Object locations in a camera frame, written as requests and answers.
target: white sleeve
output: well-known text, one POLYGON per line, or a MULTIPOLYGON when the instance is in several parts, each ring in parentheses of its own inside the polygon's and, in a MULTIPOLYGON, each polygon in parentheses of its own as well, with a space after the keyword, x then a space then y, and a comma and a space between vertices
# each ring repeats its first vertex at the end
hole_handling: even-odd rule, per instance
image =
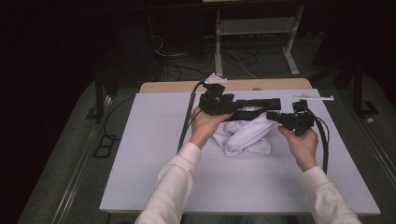
POLYGON ((200 148, 192 143, 184 144, 161 169, 155 189, 135 223, 180 223, 200 159, 200 148))
POLYGON ((317 224, 361 223, 350 204, 320 167, 305 171, 300 183, 317 224))

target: black cable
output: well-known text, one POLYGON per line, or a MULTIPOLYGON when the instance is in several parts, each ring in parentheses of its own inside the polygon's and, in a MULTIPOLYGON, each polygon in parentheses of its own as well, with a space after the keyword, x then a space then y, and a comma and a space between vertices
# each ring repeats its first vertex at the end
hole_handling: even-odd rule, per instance
POLYGON ((170 63, 170 64, 172 64, 173 66, 178 66, 178 67, 181 67, 181 68, 185 68, 185 69, 188 69, 188 70, 192 70, 192 71, 195 71, 195 72, 197 72, 197 73, 200 73, 200 74, 204 75, 205 77, 209 77, 208 74, 206 74, 206 73, 204 73, 204 72, 198 70, 197 68, 190 68, 190 67, 183 66, 183 65, 179 65, 179 64, 175 64, 175 63, 170 63))
POLYGON ((189 63, 189 62, 197 61, 198 59, 203 58, 203 56, 205 56, 206 54, 209 54, 209 53, 212 53, 212 52, 214 52, 214 50, 210 50, 208 52, 204 52, 202 55, 196 54, 196 53, 192 53, 192 54, 189 54, 189 55, 180 56, 180 59, 169 58, 168 61, 172 62, 172 63, 189 63))
MULTIPOLYGON (((229 49, 222 49, 222 50, 224 50, 224 51, 228 52, 229 54, 231 54, 231 51, 230 51, 229 49)), ((236 62, 239 62, 239 63, 243 63, 245 66, 251 66, 251 65, 257 63, 258 59, 257 59, 256 53, 250 53, 250 52, 248 52, 248 51, 243 51, 243 50, 241 50, 241 49, 237 49, 237 50, 238 50, 238 51, 241 51, 242 53, 247 54, 248 56, 246 56, 246 57, 237 57, 237 59, 235 59, 235 57, 231 57, 231 59, 232 59, 233 61, 236 61, 236 62)))
MULTIPOLYGON (((227 52, 227 54, 232 55, 231 52, 228 51, 227 49, 222 49, 221 51, 225 51, 225 52, 227 52)), ((232 55, 232 56, 233 56, 233 57, 230 57, 230 58, 227 58, 227 57, 222 57, 222 58, 223 58, 224 61, 226 61, 229 65, 234 66, 234 67, 237 67, 237 68, 243 68, 243 67, 241 66, 240 63, 245 64, 245 65, 244 65, 245 68, 249 68, 251 65, 253 65, 252 62, 244 63, 239 57, 235 57, 234 55, 232 55), (238 62, 238 64, 233 64, 232 62, 230 62, 230 60, 236 61, 236 62, 238 62)))
POLYGON ((104 126, 104 128, 103 128, 103 133, 104 133, 104 136, 105 136, 106 138, 108 138, 108 139, 110 139, 110 140, 114 140, 114 141, 120 141, 120 140, 121 140, 121 138, 115 138, 115 137, 113 137, 114 134, 108 134, 108 133, 107 133, 107 130, 106 130, 106 128, 107 128, 107 123, 108 123, 108 120, 109 120, 111 114, 112 114, 117 108, 119 108, 121 105, 125 104, 126 102, 130 101, 131 99, 134 99, 134 96, 131 96, 131 97, 129 97, 128 99, 126 99, 126 100, 122 101, 121 103, 119 103, 118 105, 116 105, 116 106, 110 111, 110 113, 108 114, 108 116, 107 116, 107 118, 106 118, 106 121, 105 121, 105 126, 104 126))
POLYGON ((198 111, 198 113, 193 117, 193 118, 191 118, 191 120, 190 120, 190 123, 189 123, 189 126, 188 127, 190 127, 190 125, 192 124, 192 122, 196 119, 196 117, 200 114, 202 112, 202 109, 200 109, 199 111, 198 111))
POLYGON ((208 64, 206 64, 204 67, 200 67, 200 68, 190 68, 190 69, 192 69, 192 70, 204 70, 204 69, 208 68, 208 67, 210 66, 210 64, 212 64, 213 58, 215 57, 214 52, 208 52, 208 53, 212 53, 212 56, 210 57, 210 60, 209 60, 209 63, 208 63, 208 64))
POLYGON ((180 81, 181 80, 181 75, 182 75, 182 71, 179 67, 174 66, 173 64, 167 64, 166 65, 166 75, 168 75, 169 77, 175 79, 176 81, 180 81), (172 66, 174 68, 176 68, 176 70, 178 71, 178 77, 173 77, 169 74, 169 66, 172 66))
POLYGON ((255 78, 255 79, 258 79, 256 76, 252 75, 252 74, 247 70, 248 67, 245 67, 245 66, 243 65, 243 63, 242 63, 241 60, 238 58, 238 56, 236 56, 234 53, 232 53, 232 52, 230 52, 230 51, 228 51, 228 50, 226 50, 226 51, 227 51, 228 53, 232 54, 232 55, 236 58, 236 60, 241 64, 241 68, 243 68, 247 74, 249 74, 251 77, 253 77, 253 78, 255 78))
POLYGON ((266 45, 266 42, 267 42, 267 38, 268 38, 268 35, 266 35, 265 36, 265 38, 264 38, 264 41, 262 42, 262 47, 260 47, 260 48, 258 48, 257 50, 256 50, 256 52, 254 52, 254 53, 250 53, 250 52, 248 52, 248 51, 246 51, 246 50, 242 50, 242 47, 238 47, 238 48, 226 48, 226 47, 224 47, 224 49, 228 49, 228 50, 230 50, 230 49, 236 49, 236 50, 239 50, 239 51, 241 51, 241 52, 244 52, 244 53, 246 53, 246 54, 251 54, 251 55, 255 55, 255 56, 261 56, 261 55, 270 55, 270 54, 274 54, 274 53, 278 53, 278 52, 280 52, 280 51, 282 51, 282 46, 284 46, 283 44, 282 45, 280 45, 279 47, 277 47, 277 49, 276 50, 274 50, 274 51, 271 51, 271 52, 268 52, 268 53, 259 53, 261 50, 263 50, 263 49, 265 49, 265 45, 266 45))
POLYGON ((239 60, 240 60, 242 63, 243 63, 244 60, 246 60, 250 65, 257 63, 257 61, 258 61, 257 55, 258 55, 258 53, 261 51, 260 48, 257 48, 256 51, 253 52, 253 53, 252 53, 252 52, 249 52, 248 50, 243 50, 243 49, 236 49, 236 50, 238 50, 238 51, 240 51, 240 52, 242 52, 242 53, 247 54, 246 57, 238 57, 238 58, 239 58, 239 60), (248 60, 249 58, 253 58, 253 59, 254 59, 254 62, 249 61, 249 60, 248 60))
POLYGON ((197 91, 198 87, 200 85, 202 85, 202 84, 204 84, 204 82, 203 81, 199 81, 195 85, 194 89, 191 92, 189 106, 187 108, 186 118, 184 119, 184 123, 183 123, 183 130, 181 131, 180 139, 178 140, 177 152, 179 152, 181 147, 183 146, 184 138, 186 137, 187 130, 188 130, 189 126, 190 126, 189 119, 190 119, 190 115, 191 115, 191 111, 192 111, 192 106, 193 106, 194 100, 195 100, 195 92, 197 91))
POLYGON ((181 81, 181 80, 187 80, 187 81, 196 81, 196 80, 200 80, 204 77, 206 77, 206 75, 200 75, 199 77, 188 77, 187 73, 185 71, 182 71, 181 68, 183 68, 182 66, 179 66, 178 64, 168 64, 167 66, 172 66, 174 68, 177 69, 179 76, 178 77, 173 77, 169 74, 169 71, 167 72, 168 76, 173 78, 175 81, 181 81))
POLYGON ((308 111, 309 114, 311 114, 314 118, 315 118, 315 123, 318 126, 318 130, 319 130, 319 135, 320 135, 320 139, 322 141, 322 145, 323 145, 323 164, 322 164, 322 170, 325 174, 327 174, 327 168, 329 165, 329 140, 330 140, 330 131, 329 131, 329 127, 327 126, 327 124, 323 121, 323 119, 318 118, 317 116, 315 116, 315 114, 312 112, 312 110, 310 110, 308 107, 301 105, 302 108, 304 108, 306 111, 308 111), (324 132, 323 126, 321 125, 321 122, 323 122, 327 128, 327 132, 328 132, 328 139, 326 139, 326 134, 324 132))

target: white table surface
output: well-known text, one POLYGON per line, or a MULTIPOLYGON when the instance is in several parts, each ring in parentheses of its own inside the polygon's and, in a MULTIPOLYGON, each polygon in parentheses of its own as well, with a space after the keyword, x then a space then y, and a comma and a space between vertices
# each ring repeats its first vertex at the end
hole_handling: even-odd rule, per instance
MULTIPOLYGON (((234 99, 281 98, 282 113, 292 113, 293 95, 316 95, 318 91, 226 91, 234 99)), ((197 92, 195 105, 201 92, 197 92)), ((154 188, 163 164, 177 153, 190 94, 188 92, 139 93, 108 179, 100 209, 111 213, 140 211, 154 188)), ((358 215, 376 215, 380 211, 361 174, 337 132, 325 105, 309 101, 309 108, 330 129, 328 176, 350 202, 358 215)), ((244 152, 227 157, 222 148, 209 139, 194 180, 185 213, 283 214, 309 213, 298 183, 301 171, 292 157, 286 139, 275 125, 267 134, 270 155, 244 152)), ((190 130, 185 141, 190 138, 190 130)), ((319 138, 317 159, 322 163, 319 138)))

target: white towel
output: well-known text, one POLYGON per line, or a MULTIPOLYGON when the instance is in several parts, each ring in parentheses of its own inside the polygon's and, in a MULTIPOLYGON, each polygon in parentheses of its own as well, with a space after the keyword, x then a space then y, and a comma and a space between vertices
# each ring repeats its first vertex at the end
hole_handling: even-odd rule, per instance
POLYGON ((223 122, 213 137, 220 147, 225 147, 227 156, 235 156, 243 151, 271 154, 271 145, 265 135, 275 123, 268 120, 264 112, 251 121, 223 122))

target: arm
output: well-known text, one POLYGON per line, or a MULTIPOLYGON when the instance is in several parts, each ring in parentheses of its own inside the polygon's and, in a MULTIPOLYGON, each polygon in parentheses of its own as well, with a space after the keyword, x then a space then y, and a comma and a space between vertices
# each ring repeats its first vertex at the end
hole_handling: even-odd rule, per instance
POLYGON ((307 195, 315 222, 361 223, 334 183, 318 167, 318 135, 309 129, 305 135, 297 137, 285 127, 279 126, 278 129, 288 140, 291 154, 303 171, 300 183, 307 195))
POLYGON ((190 195, 201 148, 231 115, 210 116, 199 107, 191 114, 191 138, 161 169, 154 191, 135 223, 180 223, 190 195))

